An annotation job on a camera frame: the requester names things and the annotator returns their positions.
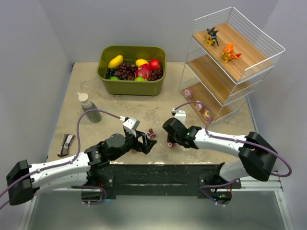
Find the pink red bear toy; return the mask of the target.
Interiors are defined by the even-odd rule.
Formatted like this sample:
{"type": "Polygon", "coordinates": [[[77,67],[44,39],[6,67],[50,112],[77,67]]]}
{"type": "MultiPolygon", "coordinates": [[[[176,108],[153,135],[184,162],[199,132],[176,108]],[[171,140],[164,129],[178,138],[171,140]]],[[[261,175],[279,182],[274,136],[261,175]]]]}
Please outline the pink red bear toy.
{"type": "Polygon", "coordinates": [[[168,142],[167,144],[169,147],[174,147],[176,144],[175,143],[172,143],[172,142],[168,142]]]}

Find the pink toy white belly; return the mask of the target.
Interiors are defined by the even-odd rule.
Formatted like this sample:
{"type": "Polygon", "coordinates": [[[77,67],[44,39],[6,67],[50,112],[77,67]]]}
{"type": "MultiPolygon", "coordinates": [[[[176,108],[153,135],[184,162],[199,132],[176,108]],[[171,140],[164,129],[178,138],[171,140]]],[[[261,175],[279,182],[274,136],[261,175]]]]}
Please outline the pink toy white belly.
{"type": "Polygon", "coordinates": [[[197,111],[200,112],[203,109],[202,103],[200,101],[196,101],[195,108],[196,108],[197,111]]]}

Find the pink toy green top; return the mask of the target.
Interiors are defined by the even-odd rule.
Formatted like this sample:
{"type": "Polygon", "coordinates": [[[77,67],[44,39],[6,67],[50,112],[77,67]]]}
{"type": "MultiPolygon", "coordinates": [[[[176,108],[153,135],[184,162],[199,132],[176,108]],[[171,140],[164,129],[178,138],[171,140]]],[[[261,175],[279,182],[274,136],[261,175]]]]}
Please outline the pink toy green top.
{"type": "Polygon", "coordinates": [[[211,119],[211,112],[208,109],[205,109],[203,112],[203,118],[206,121],[209,121],[211,119]]]}

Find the pink toy blue trim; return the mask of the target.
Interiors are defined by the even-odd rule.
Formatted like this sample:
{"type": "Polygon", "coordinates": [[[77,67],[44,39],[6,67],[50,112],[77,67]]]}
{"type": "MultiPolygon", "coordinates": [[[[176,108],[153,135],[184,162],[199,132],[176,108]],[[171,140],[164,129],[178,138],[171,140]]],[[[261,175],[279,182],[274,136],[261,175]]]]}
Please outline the pink toy blue trim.
{"type": "Polygon", "coordinates": [[[190,89],[185,89],[184,90],[184,96],[186,99],[190,99],[192,97],[192,92],[190,89]]]}

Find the orange fox toy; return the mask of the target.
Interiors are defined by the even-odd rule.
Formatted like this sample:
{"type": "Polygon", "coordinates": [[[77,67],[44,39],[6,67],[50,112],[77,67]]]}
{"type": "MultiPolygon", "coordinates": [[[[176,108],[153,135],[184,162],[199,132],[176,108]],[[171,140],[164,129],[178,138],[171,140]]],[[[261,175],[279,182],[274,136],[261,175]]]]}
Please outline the orange fox toy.
{"type": "Polygon", "coordinates": [[[234,43],[227,43],[226,46],[222,50],[222,55],[224,57],[225,62],[228,62],[232,59],[239,59],[242,55],[241,53],[234,54],[234,43]]]}

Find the black cat toy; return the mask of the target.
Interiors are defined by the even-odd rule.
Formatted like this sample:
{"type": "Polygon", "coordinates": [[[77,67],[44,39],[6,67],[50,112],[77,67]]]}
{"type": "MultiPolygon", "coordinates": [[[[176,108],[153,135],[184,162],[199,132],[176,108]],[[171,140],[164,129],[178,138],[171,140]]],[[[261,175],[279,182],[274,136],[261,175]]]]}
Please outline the black cat toy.
{"type": "Polygon", "coordinates": [[[218,30],[215,29],[215,27],[212,27],[211,29],[207,28],[207,35],[206,35],[206,43],[208,45],[215,45],[219,46],[218,40],[217,40],[217,33],[219,32],[218,30]]]}

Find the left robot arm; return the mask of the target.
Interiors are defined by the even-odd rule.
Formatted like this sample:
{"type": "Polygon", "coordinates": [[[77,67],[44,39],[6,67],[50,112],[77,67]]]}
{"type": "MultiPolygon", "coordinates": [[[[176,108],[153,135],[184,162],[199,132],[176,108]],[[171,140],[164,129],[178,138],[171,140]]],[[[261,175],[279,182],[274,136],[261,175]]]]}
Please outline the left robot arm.
{"type": "Polygon", "coordinates": [[[19,161],[6,176],[8,203],[11,206],[26,203],[42,191],[42,185],[75,173],[95,172],[130,150],[148,154],[156,143],[142,132],[113,134],[84,152],[62,160],[33,165],[26,160],[19,161]]]}

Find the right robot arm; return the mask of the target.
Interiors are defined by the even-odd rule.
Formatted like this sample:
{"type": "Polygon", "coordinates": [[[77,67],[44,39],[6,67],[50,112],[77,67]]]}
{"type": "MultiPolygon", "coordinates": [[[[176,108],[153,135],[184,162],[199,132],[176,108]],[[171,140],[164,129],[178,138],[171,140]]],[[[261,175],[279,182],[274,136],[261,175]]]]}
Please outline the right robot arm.
{"type": "Polygon", "coordinates": [[[164,122],[163,129],[172,142],[186,149],[214,150],[238,158],[231,163],[222,163],[214,176],[207,179],[211,184],[228,183],[247,176],[266,182],[277,159],[269,152],[273,148],[256,132],[250,132],[247,136],[207,132],[199,126],[186,128],[174,117],[164,122]]]}

